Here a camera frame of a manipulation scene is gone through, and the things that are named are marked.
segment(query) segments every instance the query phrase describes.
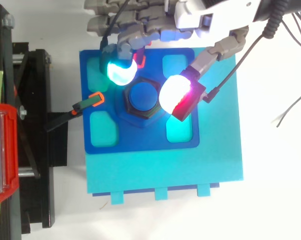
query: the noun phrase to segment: white robot part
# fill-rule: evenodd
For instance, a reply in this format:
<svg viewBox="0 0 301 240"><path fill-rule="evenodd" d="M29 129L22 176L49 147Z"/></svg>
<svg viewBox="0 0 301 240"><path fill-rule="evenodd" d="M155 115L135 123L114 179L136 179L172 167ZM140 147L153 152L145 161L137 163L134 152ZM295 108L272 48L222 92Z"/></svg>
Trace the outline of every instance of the white robot part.
<svg viewBox="0 0 301 240"><path fill-rule="evenodd" d="M226 0L206 8L203 0L180 0L176 3L175 23L178 29L196 29L200 38L217 42L234 29L251 24L261 0Z"/></svg>
<svg viewBox="0 0 301 240"><path fill-rule="evenodd" d="M164 10L166 13L169 11L169 0L164 0Z"/></svg>

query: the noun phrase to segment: blue base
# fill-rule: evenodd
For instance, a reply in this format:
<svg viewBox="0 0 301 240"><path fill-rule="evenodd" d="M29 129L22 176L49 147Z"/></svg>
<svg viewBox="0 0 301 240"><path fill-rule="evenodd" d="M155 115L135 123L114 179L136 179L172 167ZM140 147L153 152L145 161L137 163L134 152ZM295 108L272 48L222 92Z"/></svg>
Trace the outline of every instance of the blue base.
<svg viewBox="0 0 301 240"><path fill-rule="evenodd" d="M211 183L209 185L211 189L219 188L220 184L217 183ZM197 189L197 185L186 185L186 186L169 186L167 187L168 191L177 191L177 190L189 190L189 189ZM147 188L147 189L137 189L137 190L126 190L124 191L124 194L142 194L142 193L153 193L155 192L155 188ZM93 193L93 197L101 197L101 196L109 196L111 195L110 192L101 192L101 193Z"/></svg>
<svg viewBox="0 0 301 240"><path fill-rule="evenodd" d="M87 99L89 95L93 93L91 89L89 89L89 85L92 85L90 81L94 81L95 78L88 75L88 69L98 67L96 65L90 65L89 60L91 58L98 58L100 55L101 52L99 50L84 50L80 53L81 91L83 100ZM181 70L186 68L195 57L194 51L191 48L146 49L145 67L137 71L135 80L138 77L144 77L163 85L167 79L163 74L163 66L165 66L162 63L165 61L163 58L171 55L185 56L186 61L180 66ZM112 82L108 86L108 89L103 92L105 103L96 108L89 107L84 110L84 141L85 150L88 154L183 149L198 146L200 136L197 108L191 113L190 137L179 142L170 141L167 137L166 127L171 115L165 113L163 109L158 111L150 119L143 119L127 113L123 97L124 88L125 86L117 86ZM118 138L114 140L113 144L107 144L107 146L96 146L93 143L94 141L92 141L96 135L103 137L103 135L108 134L107 131L101 132L99 128L98 131L95 130L96 125L101 126L106 124L104 119L100 120L100 118L92 115L92 113L100 111L105 111L109 114L116 125L116 134L118 135Z"/></svg>
<svg viewBox="0 0 301 240"><path fill-rule="evenodd" d="M202 50L203 48L187 50L147 49L146 52L147 54L154 53L154 59L157 56L157 62L162 63L160 69L163 73L158 73L158 79L161 79L163 75L167 78L169 75L179 74L185 68L185 65L189 63L188 58L186 58L186 61L180 58L182 51L192 52L194 56L197 56ZM92 76L99 76L94 78L97 82L103 78L98 71L98 65L95 65L93 68L86 66L89 58L95 59L99 52L84 52L80 54L83 99L87 98L91 92L104 89L105 101L112 101L110 96L106 94L108 91L116 91L112 83L107 88L102 84L106 81L95 85L92 82L87 83L84 81L84 79L87 79L88 73L92 75L93 70L95 73ZM145 68L142 70L144 73L143 77L146 78L150 78L147 74L157 71L156 67L148 63L148 58L146 57ZM227 76L234 66L234 57L217 62L199 82L210 91ZM232 76L210 104L200 102L197 108L198 112L196 110L192 113L191 121L189 122L192 126L191 133L193 134L191 140L196 139L196 134L198 134L199 143L193 146L190 145L189 148L184 146L184 148L148 150L146 146L148 144L151 145L154 139L147 141L144 138L143 141L140 141L142 144L131 146L129 152L124 149L123 152L117 153L110 153L109 150L106 150L112 147L93 146L92 142L98 140L94 138L94 136L98 136L96 135L98 132L91 128L92 123L89 122L89 119L90 114L94 114L96 111L93 108L85 111L83 117L88 193L103 195L110 193L112 203L120 204L124 201L124 193L129 193L130 191L154 189L155 198L160 200L167 197L167 190L170 189L170 186L196 186L198 196L209 196L210 183L242 180L243 165L236 76ZM104 104L97 107L97 109L109 111L112 119L117 117L114 105ZM143 130L147 130L168 118L169 116L165 114ZM104 125L108 129L107 121L104 122ZM177 135L183 133L183 131L174 131L174 129L169 133L164 125L157 134L168 138L169 134L174 135L174 132ZM136 137L136 132L131 132L129 137L127 138L127 146L135 143L132 138Z"/></svg>

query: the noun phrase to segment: robotic hand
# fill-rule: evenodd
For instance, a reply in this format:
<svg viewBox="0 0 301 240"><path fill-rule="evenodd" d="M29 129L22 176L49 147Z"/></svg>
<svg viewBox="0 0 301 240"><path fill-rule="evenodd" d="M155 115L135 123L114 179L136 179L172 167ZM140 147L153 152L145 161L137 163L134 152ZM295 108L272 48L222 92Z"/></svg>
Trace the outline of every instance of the robotic hand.
<svg viewBox="0 0 301 240"><path fill-rule="evenodd" d="M128 79L116 82L119 85L128 84L135 76L134 51L154 40L189 39L195 33L200 39L215 43L201 52L180 75L169 77L162 86L159 94L162 108L183 121L199 101L209 103L239 67L242 60L227 79L209 93L198 83L215 61L229 58L244 48L248 25L268 19L264 32L253 45L262 37L272 39L284 14L301 12L301 0L86 0L84 8L98 15L88 22L87 31L103 36L101 72L113 82L114 78L109 75L110 62L121 66L118 71L129 72ZM119 34L117 44L108 45L109 34ZM166 103L165 92L172 91L178 86L177 82L183 86L175 89L179 95Z"/></svg>

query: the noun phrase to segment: white surface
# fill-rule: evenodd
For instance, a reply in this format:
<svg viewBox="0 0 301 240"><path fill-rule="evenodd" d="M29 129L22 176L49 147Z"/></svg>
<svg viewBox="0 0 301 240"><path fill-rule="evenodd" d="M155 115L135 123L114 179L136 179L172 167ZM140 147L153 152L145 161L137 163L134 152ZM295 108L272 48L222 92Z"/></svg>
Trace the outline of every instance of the white surface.
<svg viewBox="0 0 301 240"><path fill-rule="evenodd" d="M69 111L81 100L79 51L100 43L86 33L92 16L81 10L81 0L0 3L15 16L13 41L27 41L31 50L51 54L52 110ZM285 20L297 33L291 16ZM265 24L251 25L237 59ZM158 46L182 44L152 45ZM301 95L301 48L281 26L273 40L261 40L251 52L237 81L244 181L221 183L210 197L198 198L195 190L169 192L167 201L155 201L153 193L128 194L124 205L112 206L109 196L86 194L83 123L78 118L69 123L68 167L54 169L55 224L51 229L32 224L31 234L22 239L301 240L301 102L280 128L272 123Z"/></svg>

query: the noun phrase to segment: cyan light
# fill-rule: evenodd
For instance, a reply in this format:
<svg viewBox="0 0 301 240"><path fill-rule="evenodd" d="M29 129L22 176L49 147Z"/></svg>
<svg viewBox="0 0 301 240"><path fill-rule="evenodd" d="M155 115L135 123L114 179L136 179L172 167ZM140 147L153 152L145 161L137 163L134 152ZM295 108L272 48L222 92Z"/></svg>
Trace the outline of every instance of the cyan light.
<svg viewBox="0 0 301 240"><path fill-rule="evenodd" d="M129 84L134 79L136 72L137 64L134 60L132 60L131 66L128 68L123 68L111 62L107 65L108 78L119 86Z"/></svg>
<svg viewBox="0 0 301 240"><path fill-rule="evenodd" d="M160 106L169 114L180 103L183 97L190 91L191 82L184 76L170 76L159 92Z"/></svg>

